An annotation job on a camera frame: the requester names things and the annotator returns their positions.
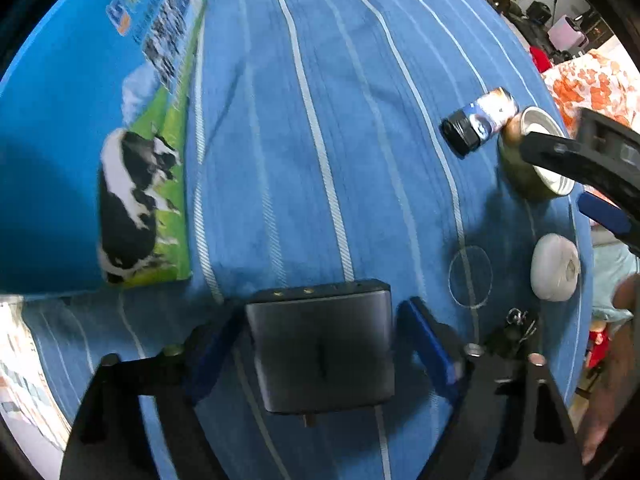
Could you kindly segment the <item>orange floral cushion chair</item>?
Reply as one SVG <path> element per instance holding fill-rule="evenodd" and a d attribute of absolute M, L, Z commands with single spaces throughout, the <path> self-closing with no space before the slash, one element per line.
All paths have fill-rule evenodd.
<path fill-rule="evenodd" d="M 583 108 L 593 110 L 639 132 L 639 76 L 599 53 L 588 53 L 550 67 L 541 74 L 574 138 Z"/>

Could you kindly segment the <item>blue milk carton box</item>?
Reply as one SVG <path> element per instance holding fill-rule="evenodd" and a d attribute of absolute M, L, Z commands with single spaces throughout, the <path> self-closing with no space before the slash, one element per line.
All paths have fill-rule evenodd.
<path fill-rule="evenodd" d="M 191 272 L 186 116 L 206 0 L 58 0 L 1 81 L 1 289 Z"/>

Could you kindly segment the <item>teal fabric pile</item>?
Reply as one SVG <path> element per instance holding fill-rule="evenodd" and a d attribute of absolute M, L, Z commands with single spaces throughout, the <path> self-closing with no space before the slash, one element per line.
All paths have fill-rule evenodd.
<path fill-rule="evenodd" d="M 629 308 L 614 307 L 613 297 L 618 285 L 638 271 L 637 257 L 624 244 L 600 245 L 593 249 L 593 318 L 617 330 L 634 317 Z"/>

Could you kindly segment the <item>pink suitcase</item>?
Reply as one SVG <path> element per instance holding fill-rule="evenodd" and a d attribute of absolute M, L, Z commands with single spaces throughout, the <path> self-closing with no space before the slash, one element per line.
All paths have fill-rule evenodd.
<path fill-rule="evenodd" d="M 566 14 L 549 28 L 548 38 L 555 50 L 569 51 L 581 49 L 588 44 L 588 39 L 576 22 Z"/>

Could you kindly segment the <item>red bag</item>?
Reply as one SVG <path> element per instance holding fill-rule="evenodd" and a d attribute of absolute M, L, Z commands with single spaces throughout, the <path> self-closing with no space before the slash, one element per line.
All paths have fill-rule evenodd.
<path fill-rule="evenodd" d="M 547 70 L 552 69 L 553 64 L 544 50 L 534 46 L 530 46 L 528 50 L 536 70 L 538 70 L 539 73 L 543 74 Z"/>

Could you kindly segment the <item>blue striped tablecloth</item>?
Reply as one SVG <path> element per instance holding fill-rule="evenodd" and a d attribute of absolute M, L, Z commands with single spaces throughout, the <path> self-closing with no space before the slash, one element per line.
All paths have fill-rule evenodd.
<path fill-rule="evenodd" d="M 63 426 L 107 353 L 154 356 L 221 321 L 235 295 L 349 278 L 421 296 L 465 339 L 513 307 L 541 310 L 541 350 L 571 399 L 591 313 L 588 222 L 570 196 L 526 203 L 494 142 L 459 158 L 439 131 L 498 87 L 555 109 L 484 0 L 208 0 L 186 144 L 190 280 L 24 307 Z M 563 302 L 530 287 L 549 233 L 578 250 Z"/>

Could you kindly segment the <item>white earbuds case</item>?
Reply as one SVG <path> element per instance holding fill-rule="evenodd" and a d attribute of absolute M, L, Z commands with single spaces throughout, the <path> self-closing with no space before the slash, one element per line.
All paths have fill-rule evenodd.
<path fill-rule="evenodd" d="M 540 300 L 569 300 L 577 288 L 579 274 L 580 260 L 573 242 L 556 233 L 538 240 L 530 266 L 530 287 Z"/>

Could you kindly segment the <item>black rectangular device box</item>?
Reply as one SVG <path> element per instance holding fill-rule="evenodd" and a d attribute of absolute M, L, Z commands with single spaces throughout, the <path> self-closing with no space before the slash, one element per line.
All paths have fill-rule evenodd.
<path fill-rule="evenodd" d="M 395 394 L 389 284 L 267 289 L 247 301 L 245 316 L 267 412 L 349 411 Z"/>

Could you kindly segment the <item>black key bunch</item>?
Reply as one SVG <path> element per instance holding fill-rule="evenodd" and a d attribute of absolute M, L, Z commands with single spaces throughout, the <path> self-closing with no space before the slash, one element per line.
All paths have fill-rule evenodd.
<path fill-rule="evenodd" d="M 506 360 L 524 359 L 537 349 L 539 314 L 534 310 L 512 308 L 503 324 L 485 339 L 485 348 L 493 356 Z"/>

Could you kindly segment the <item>gold round tin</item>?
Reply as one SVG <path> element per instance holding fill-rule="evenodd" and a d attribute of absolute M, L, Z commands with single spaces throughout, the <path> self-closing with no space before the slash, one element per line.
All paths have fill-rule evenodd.
<path fill-rule="evenodd" d="M 550 153 L 556 138 L 565 139 L 566 135 L 550 114 L 536 106 L 524 108 L 500 133 L 501 168 L 515 191 L 526 200 L 545 202 L 573 192 L 572 179 L 541 166 L 547 162 L 544 155 Z"/>

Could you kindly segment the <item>small bottle with black cap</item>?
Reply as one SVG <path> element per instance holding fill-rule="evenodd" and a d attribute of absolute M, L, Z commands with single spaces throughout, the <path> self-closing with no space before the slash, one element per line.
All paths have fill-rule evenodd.
<path fill-rule="evenodd" d="M 445 118 L 440 131 L 450 148 L 465 157 L 499 133 L 519 111 L 512 94 L 498 87 Z"/>

